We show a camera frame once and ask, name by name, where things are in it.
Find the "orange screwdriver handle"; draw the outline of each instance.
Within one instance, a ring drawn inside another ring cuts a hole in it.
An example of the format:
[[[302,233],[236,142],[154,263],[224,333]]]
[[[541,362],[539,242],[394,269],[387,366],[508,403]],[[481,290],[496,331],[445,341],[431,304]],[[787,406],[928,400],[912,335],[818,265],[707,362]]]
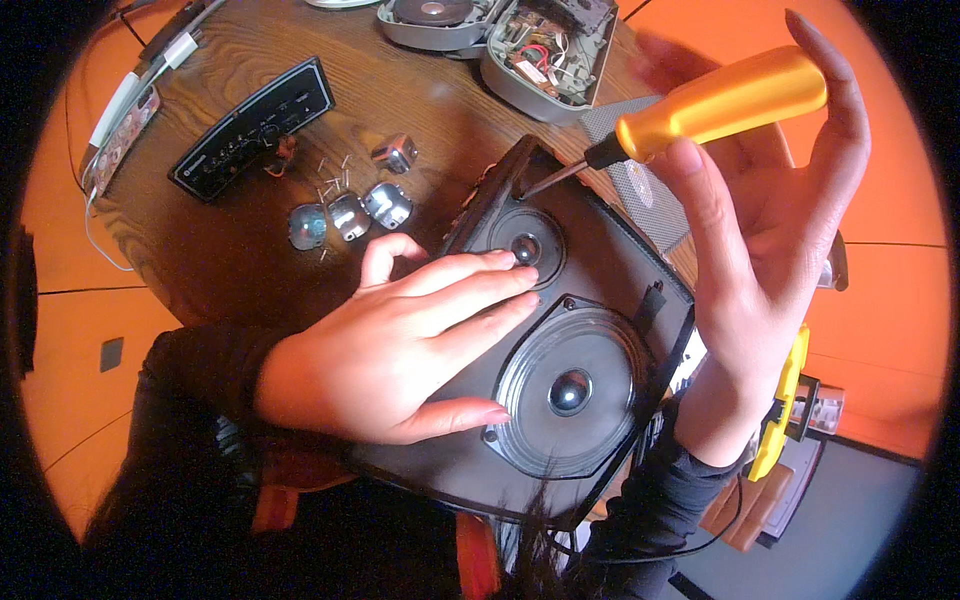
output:
[[[806,114],[827,103],[827,81],[798,46],[774,48],[672,89],[616,121],[623,151],[649,162],[679,136],[698,144]]]

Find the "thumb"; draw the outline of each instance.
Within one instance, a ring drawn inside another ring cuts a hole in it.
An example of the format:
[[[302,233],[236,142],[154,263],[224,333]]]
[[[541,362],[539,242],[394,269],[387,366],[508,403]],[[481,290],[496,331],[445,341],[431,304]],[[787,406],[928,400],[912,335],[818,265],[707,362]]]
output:
[[[412,444],[428,438],[465,431],[481,425],[494,425],[510,420],[506,409],[492,400],[462,397],[439,402],[426,402],[409,419],[384,436],[385,444]]]
[[[736,222],[730,189],[710,155],[681,137],[650,164],[684,206],[697,247],[701,279],[719,287],[736,286],[750,269],[750,255]]]

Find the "screwdriver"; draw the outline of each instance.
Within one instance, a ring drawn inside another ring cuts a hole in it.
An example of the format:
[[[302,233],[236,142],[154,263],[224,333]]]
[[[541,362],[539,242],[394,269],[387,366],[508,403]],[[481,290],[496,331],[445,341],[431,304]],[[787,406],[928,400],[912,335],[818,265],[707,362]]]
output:
[[[575,162],[527,188],[526,200],[590,167],[632,158],[650,162],[680,136],[698,144],[807,114],[827,103],[827,81],[798,46],[782,46],[722,66],[670,90],[640,112],[621,115],[613,131]]]

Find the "screwdriver shaft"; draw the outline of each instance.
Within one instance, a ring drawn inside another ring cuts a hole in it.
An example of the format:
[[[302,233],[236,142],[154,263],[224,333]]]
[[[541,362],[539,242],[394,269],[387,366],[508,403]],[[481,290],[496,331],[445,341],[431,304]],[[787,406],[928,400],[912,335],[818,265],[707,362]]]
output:
[[[538,181],[537,183],[534,183],[533,185],[531,185],[530,187],[528,187],[527,190],[526,190],[525,192],[523,192],[523,195],[520,196],[520,199],[521,199],[522,201],[523,201],[523,200],[526,200],[526,199],[530,198],[531,196],[533,196],[534,194],[537,194],[537,193],[545,190],[546,188],[550,187],[551,185],[553,185],[553,184],[556,183],[557,181],[565,180],[566,178],[570,177],[571,175],[575,175],[575,174],[577,174],[577,173],[580,173],[581,171],[583,171],[583,170],[586,169],[587,167],[588,167],[588,165],[587,165],[587,160],[586,160],[585,158],[584,158],[583,160],[580,160],[579,162],[574,162],[573,164],[564,167],[564,168],[561,169],[560,171],[557,171],[556,173],[554,173],[554,174],[551,175],[550,177],[544,178],[543,180]]]

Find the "wooden table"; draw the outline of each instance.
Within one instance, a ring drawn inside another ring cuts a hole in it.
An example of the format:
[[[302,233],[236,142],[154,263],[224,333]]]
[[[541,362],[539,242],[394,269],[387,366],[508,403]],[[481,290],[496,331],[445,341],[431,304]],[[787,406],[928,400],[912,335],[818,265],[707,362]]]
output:
[[[158,80],[163,105],[136,141],[108,193],[96,203],[123,254],[184,324],[230,320],[249,325],[308,326],[352,293],[368,235],[348,246],[332,228],[322,250],[299,252],[287,239],[287,217],[316,202],[316,173],[350,160],[351,187],[361,195],[379,180],[399,183],[415,202],[404,226],[430,252],[442,245],[462,200],[489,164],[532,132],[558,157],[582,156],[579,125],[535,121],[483,85],[475,61],[445,59],[389,42],[375,8],[328,12],[304,2],[227,2],[201,29],[201,47]],[[605,105],[650,93],[631,73],[637,52],[618,24],[597,96]],[[337,102],[298,131],[299,152],[282,179],[248,169],[216,205],[204,205],[170,182],[176,160],[231,108],[291,66],[320,57]],[[420,155],[403,176],[377,172],[372,148],[409,133]],[[619,202],[610,178],[586,179]],[[689,273],[684,252],[674,260]]]

